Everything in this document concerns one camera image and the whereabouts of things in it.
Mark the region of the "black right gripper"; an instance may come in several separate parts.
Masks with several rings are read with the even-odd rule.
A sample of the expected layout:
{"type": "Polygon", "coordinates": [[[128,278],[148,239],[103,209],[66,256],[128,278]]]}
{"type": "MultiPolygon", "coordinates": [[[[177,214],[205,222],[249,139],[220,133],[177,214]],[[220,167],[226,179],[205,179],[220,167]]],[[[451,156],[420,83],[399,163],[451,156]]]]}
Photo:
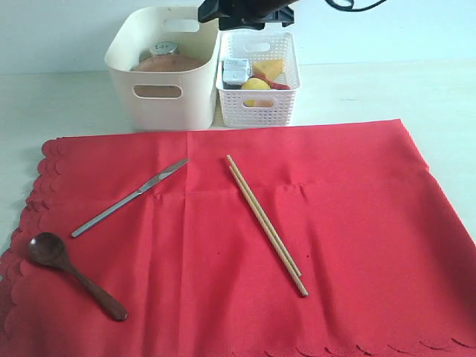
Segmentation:
{"type": "Polygon", "coordinates": [[[204,0],[198,8],[198,21],[206,23],[219,18],[220,30],[263,30],[268,23],[283,28],[295,23],[290,4],[294,1],[220,1],[204,0]]]}

